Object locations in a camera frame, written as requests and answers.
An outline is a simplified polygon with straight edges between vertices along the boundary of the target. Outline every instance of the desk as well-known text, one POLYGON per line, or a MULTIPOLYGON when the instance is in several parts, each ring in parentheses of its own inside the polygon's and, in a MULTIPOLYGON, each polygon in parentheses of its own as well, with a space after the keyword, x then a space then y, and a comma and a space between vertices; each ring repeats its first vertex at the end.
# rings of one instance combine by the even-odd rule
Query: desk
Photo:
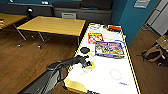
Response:
POLYGON ((0 14, 0 19, 4 19, 5 23, 4 25, 0 25, 0 29, 3 29, 9 25, 13 25, 14 28, 18 31, 18 33, 22 36, 24 40, 26 38, 23 36, 23 34, 17 29, 15 26, 16 22, 19 22, 20 20, 26 18, 26 16, 21 16, 21 15, 10 15, 10 14, 0 14))
MULTIPOLYGON (((102 25, 99 29, 92 28, 94 26, 89 25, 79 49, 88 47, 92 54, 95 53, 95 44, 88 44, 88 33, 91 31, 102 33, 104 42, 114 42, 115 40, 125 42, 122 32, 120 34, 109 32, 102 25)), ((79 49, 76 55, 83 55, 79 49)), ((88 60, 95 64, 95 68, 91 71, 84 71, 80 63, 73 65, 64 80, 65 86, 68 90, 83 94, 88 90, 100 94, 140 94, 127 46, 123 50, 125 57, 122 59, 89 56, 88 60)))
POLYGON ((79 36, 84 24, 85 20, 38 16, 19 26, 18 29, 37 31, 42 41, 45 39, 40 32, 77 36, 79 43, 79 36))

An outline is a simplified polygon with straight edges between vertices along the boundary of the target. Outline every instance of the book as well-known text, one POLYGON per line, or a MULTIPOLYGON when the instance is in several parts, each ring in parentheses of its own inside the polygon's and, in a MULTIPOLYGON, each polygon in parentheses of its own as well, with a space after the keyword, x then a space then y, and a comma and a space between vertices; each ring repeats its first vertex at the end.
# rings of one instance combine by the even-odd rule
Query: book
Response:
POLYGON ((89 44, 95 44, 97 41, 104 41, 101 33, 88 33, 89 44))
POLYGON ((125 54, 121 43, 96 42, 95 55, 109 58, 124 58, 125 54))

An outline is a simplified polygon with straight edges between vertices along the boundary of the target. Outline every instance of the table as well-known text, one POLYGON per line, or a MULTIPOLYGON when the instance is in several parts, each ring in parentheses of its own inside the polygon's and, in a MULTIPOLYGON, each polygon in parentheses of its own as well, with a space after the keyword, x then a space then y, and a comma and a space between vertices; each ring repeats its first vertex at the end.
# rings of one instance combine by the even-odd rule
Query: table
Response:
MULTIPOLYGON (((84 71, 84 69, 81 68, 80 63, 73 65, 73 68, 69 71, 68 76, 64 80, 67 89, 80 94, 86 94, 88 92, 100 94, 140 94, 127 46, 123 44, 123 42, 125 42, 123 33, 110 32, 104 29, 103 25, 90 24, 79 49, 88 47, 92 54, 95 54, 95 44, 88 44, 89 32, 101 33, 104 42, 120 40, 123 45, 125 57, 122 59, 114 59, 89 56, 88 60, 94 62, 95 68, 86 72, 86 70, 84 71)), ((76 55, 83 55, 79 49, 76 55)))
POLYGON ((79 36, 84 24, 85 20, 37 16, 29 22, 19 26, 18 29, 37 31, 42 41, 45 41, 45 39, 41 32, 76 36, 79 44, 79 36))
POLYGON ((4 29, 7 26, 13 25, 14 28, 18 31, 18 33, 22 36, 22 38, 24 40, 26 40, 26 38, 23 36, 23 34, 17 29, 17 27, 15 26, 16 22, 21 21, 22 19, 26 18, 26 16, 22 16, 22 15, 11 15, 11 14, 0 14, 0 19, 4 19, 4 25, 0 25, 0 29, 4 29))

